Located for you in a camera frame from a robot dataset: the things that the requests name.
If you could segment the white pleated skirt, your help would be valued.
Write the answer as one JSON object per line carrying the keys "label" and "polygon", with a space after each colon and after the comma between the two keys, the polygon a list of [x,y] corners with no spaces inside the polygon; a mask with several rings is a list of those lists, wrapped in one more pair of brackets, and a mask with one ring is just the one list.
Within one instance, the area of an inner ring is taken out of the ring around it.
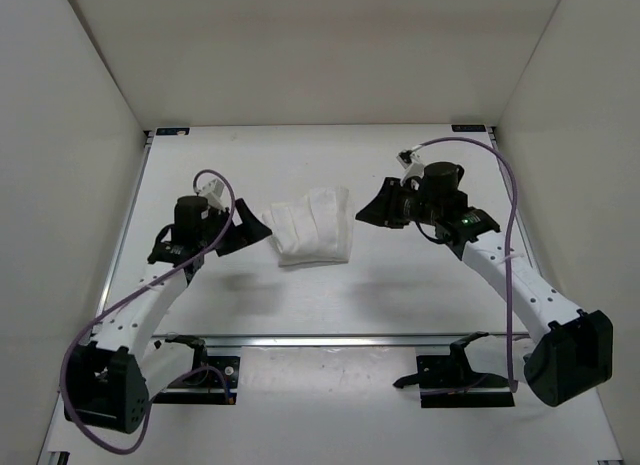
{"label": "white pleated skirt", "polygon": [[271,229],[278,265],[347,263],[354,233],[354,204],[348,188],[320,187],[290,202],[272,203],[261,215]]}

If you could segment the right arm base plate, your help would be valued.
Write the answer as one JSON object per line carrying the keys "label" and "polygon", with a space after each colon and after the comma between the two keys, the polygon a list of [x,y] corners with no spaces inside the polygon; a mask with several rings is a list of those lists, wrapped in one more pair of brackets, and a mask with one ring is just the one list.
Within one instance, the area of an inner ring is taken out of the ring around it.
{"label": "right arm base plate", "polygon": [[423,353],[416,357],[416,371],[396,379],[399,390],[416,386],[422,408],[511,408],[515,406],[507,378],[474,370],[469,362],[471,345],[498,345],[500,339],[475,332],[455,340],[446,354]]}

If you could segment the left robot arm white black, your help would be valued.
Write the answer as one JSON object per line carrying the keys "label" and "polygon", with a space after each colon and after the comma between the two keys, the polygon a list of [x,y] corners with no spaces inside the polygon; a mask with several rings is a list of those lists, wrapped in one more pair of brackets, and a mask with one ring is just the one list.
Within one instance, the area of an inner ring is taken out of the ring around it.
{"label": "left robot arm white black", "polygon": [[203,339],[179,333],[152,337],[206,254],[229,255],[271,233],[243,199],[219,209],[201,196],[178,198],[174,220],[156,236],[133,299],[101,319],[87,343],[73,347],[63,369],[66,416],[131,434],[158,393],[182,379],[203,380],[209,370]]}

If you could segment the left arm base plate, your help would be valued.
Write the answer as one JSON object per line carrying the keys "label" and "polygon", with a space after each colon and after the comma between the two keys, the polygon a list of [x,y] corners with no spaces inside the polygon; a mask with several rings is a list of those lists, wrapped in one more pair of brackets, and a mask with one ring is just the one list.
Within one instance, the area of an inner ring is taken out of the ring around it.
{"label": "left arm base plate", "polygon": [[155,403],[233,405],[237,400],[240,358],[210,354],[201,337],[152,339],[140,370]]}

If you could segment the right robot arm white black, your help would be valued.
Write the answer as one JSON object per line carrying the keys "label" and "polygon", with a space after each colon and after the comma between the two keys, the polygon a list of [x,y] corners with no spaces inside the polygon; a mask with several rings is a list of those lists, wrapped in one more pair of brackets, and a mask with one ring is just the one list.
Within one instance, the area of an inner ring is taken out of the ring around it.
{"label": "right robot arm white black", "polygon": [[564,297],[517,255],[498,223],[469,205],[459,188],[463,175],[463,167],[450,162],[411,165],[404,178],[385,178],[356,218],[388,229],[433,227],[432,242],[448,247],[480,275],[510,306],[528,336],[467,335],[453,342],[437,365],[397,380],[395,387],[458,390],[489,375],[525,383],[544,404],[556,407],[610,380],[611,320]]}

